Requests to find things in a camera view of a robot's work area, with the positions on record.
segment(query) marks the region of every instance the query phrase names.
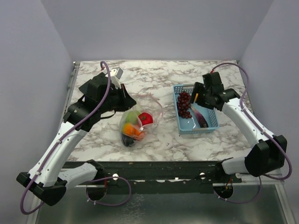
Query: green fruit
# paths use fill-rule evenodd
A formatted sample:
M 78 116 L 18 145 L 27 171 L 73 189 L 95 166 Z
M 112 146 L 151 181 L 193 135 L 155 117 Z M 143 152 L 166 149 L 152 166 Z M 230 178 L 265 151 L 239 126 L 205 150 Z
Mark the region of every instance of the green fruit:
M 138 124 L 138 116 L 141 113 L 139 111 L 130 111 L 126 117 L 126 122 L 131 123 L 132 125 Z

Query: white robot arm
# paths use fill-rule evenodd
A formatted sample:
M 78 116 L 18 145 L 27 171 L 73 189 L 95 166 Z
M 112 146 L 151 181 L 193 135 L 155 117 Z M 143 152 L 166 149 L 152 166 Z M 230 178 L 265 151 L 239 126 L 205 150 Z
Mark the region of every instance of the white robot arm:
M 103 170 L 101 165 L 90 160 L 75 169 L 61 171 L 75 146 L 92 126 L 101 119 L 112 117 L 102 117 L 102 114 L 108 111 L 124 112 L 136 104 L 124 84 L 120 84 L 118 78 L 121 74 L 120 68 L 112 69 L 111 84 L 108 87 L 107 70 L 104 68 L 99 75 L 79 87 L 83 96 L 69 106 L 64 121 L 45 154 L 29 172 L 18 175 L 17 181 L 48 205 L 56 204 L 67 189 L 93 180 Z M 99 107 L 105 94 L 107 97 Z
M 287 141 L 275 136 L 242 105 L 240 96 L 233 89 L 224 89 L 218 72 L 203 76 L 204 83 L 195 83 L 190 103 L 224 112 L 245 135 L 252 148 L 245 157 L 221 162 L 224 174 L 264 175 L 284 165 Z

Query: white wall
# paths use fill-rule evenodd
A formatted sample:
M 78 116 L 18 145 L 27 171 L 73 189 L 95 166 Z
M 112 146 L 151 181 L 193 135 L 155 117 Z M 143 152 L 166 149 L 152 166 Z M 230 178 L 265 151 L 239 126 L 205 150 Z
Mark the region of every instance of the white wall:
M 0 7 L 0 223 L 22 224 L 16 181 L 58 129 L 72 60 L 39 0 Z
M 240 59 L 273 0 L 41 0 L 73 60 Z
M 256 116 L 288 140 L 293 175 L 285 188 L 299 222 L 299 1 L 275 0 L 241 60 Z

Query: marble tabletop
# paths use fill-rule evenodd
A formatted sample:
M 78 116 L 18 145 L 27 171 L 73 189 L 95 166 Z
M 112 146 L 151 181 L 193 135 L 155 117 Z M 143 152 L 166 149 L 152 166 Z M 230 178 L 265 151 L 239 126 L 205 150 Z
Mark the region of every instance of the marble tabletop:
M 244 156 L 249 144 L 230 118 L 217 111 L 220 128 L 208 134 L 179 135 L 173 103 L 172 86 L 203 82 L 202 75 L 223 61 L 107 61 L 110 68 L 120 67 L 130 95 L 151 93 L 164 108 L 164 118 L 154 133 L 134 147 L 125 147 L 119 135 L 122 113 L 98 122 L 79 142 L 69 161 L 212 161 Z M 240 95 L 245 87 L 239 69 L 217 69 L 225 88 Z M 100 62 L 81 62 L 71 103 L 82 93 L 78 87 L 99 74 Z

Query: clear plastic bag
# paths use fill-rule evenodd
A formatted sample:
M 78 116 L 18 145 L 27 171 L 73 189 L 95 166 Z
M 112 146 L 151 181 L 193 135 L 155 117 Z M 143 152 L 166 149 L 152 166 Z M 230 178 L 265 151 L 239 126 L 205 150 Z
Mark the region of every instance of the clear plastic bag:
M 162 105 L 151 94 L 135 95 L 132 98 L 137 104 L 123 113 L 119 126 L 121 142 L 125 146 L 143 140 L 164 116 Z

